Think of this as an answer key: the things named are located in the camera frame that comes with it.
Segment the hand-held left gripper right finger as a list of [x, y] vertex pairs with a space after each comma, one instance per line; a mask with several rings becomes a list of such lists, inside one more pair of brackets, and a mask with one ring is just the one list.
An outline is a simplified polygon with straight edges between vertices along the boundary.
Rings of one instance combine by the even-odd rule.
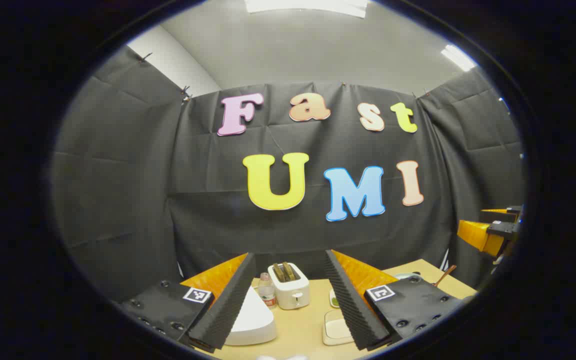
[[324, 268], [359, 350], [412, 337], [464, 305], [418, 274], [398, 279], [333, 249], [325, 251]]

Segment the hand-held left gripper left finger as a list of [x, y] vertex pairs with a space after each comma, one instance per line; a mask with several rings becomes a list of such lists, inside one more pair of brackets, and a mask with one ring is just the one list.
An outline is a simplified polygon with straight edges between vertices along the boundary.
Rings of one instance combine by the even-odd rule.
[[247, 252], [181, 282], [161, 280], [120, 305], [163, 337], [214, 353], [226, 344], [255, 275], [256, 255]]

